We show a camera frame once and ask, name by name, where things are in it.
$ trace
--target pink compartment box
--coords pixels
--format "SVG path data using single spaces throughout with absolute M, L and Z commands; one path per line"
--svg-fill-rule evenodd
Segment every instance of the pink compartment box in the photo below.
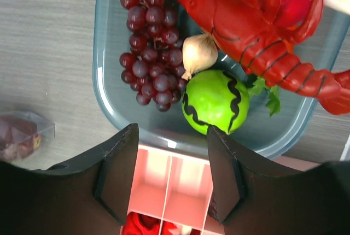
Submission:
M 300 171 L 318 165 L 283 156 L 274 161 Z M 207 214 L 212 192 L 209 161 L 140 145 L 128 213 L 157 218 L 161 227 L 169 221 L 201 235 L 224 235 L 224 228 Z

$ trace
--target plastic bag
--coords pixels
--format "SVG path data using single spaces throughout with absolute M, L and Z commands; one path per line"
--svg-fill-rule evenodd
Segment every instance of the plastic bag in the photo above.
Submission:
M 0 111 L 0 160 L 28 157 L 43 140 L 54 138 L 55 125 L 29 111 Z

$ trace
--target gray wood surface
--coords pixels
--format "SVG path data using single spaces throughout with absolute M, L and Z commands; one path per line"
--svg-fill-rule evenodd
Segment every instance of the gray wood surface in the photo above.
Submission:
M 7 108 L 33 110 L 56 124 L 56 139 L 17 164 L 47 168 L 116 133 L 92 89 L 95 0 L 0 0 L 0 100 Z M 349 68 L 350 36 L 335 71 Z M 338 160 L 350 116 L 320 106 L 287 155 Z

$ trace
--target bunch of grapes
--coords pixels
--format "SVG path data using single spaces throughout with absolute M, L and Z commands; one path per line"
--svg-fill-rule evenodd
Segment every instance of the bunch of grapes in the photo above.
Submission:
M 121 79 L 137 92 L 136 101 L 151 99 L 159 111 L 180 101 L 187 81 L 182 79 L 182 44 L 177 29 L 178 14 L 165 0 L 120 0 L 128 10 L 126 26 L 132 32 L 130 52 L 123 53 Z

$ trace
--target green watermelon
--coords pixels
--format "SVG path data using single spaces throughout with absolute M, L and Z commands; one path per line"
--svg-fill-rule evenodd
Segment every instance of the green watermelon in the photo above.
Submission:
M 231 134 L 246 120 L 249 94 L 245 85 L 227 72 L 206 70 L 187 84 L 182 111 L 188 123 L 206 135 L 208 125 Z

